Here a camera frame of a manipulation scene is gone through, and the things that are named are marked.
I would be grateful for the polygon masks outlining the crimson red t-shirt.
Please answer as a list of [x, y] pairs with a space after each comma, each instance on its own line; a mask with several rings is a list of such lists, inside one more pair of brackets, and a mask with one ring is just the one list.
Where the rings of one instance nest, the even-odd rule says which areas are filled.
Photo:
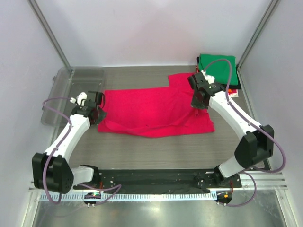
[[147, 138], [213, 133], [208, 111], [191, 106], [191, 75], [169, 75], [167, 87], [106, 90], [107, 115], [98, 132]]

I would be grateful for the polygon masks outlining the clear plastic bin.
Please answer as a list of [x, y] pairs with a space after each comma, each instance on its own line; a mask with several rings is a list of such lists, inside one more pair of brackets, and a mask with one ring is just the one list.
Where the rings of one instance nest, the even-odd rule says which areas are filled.
[[[48, 98], [54, 97], [74, 97], [81, 92], [104, 90], [106, 81], [105, 70], [103, 67], [74, 67], [72, 74], [65, 67], [57, 72], [53, 79], [53, 87]], [[65, 99], [50, 100], [46, 106], [51, 107], [66, 116], [70, 116], [74, 104]], [[52, 127], [64, 127], [67, 120], [45, 107], [42, 107], [43, 114], [41, 123]]]

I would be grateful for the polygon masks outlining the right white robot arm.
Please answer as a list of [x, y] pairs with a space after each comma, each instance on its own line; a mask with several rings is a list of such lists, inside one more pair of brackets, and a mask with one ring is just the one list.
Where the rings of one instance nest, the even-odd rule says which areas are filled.
[[213, 76], [199, 72], [187, 80], [194, 91], [191, 106], [215, 110], [240, 140], [233, 156], [214, 168], [213, 180], [217, 186], [226, 186], [239, 172], [272, 157], [274, 129], [270, 125], [262, 126], [246, 114]]

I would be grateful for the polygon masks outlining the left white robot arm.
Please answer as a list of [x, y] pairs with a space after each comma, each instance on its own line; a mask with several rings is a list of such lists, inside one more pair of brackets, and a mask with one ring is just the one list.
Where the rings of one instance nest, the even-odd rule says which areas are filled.
[[88, 91], [68, 100], [75, 105], [69, 116], [54, 109], [67, 120], [66, 126], [44, 153], [35, 153], [32, 158], [34, 186], [45, 192], [67, 194], [81, 183], [95, 189], [101, 182], [97, 167], [81, 165], [70, 168], [69, 159], [84, 133], [105, 119], [105, 95]]

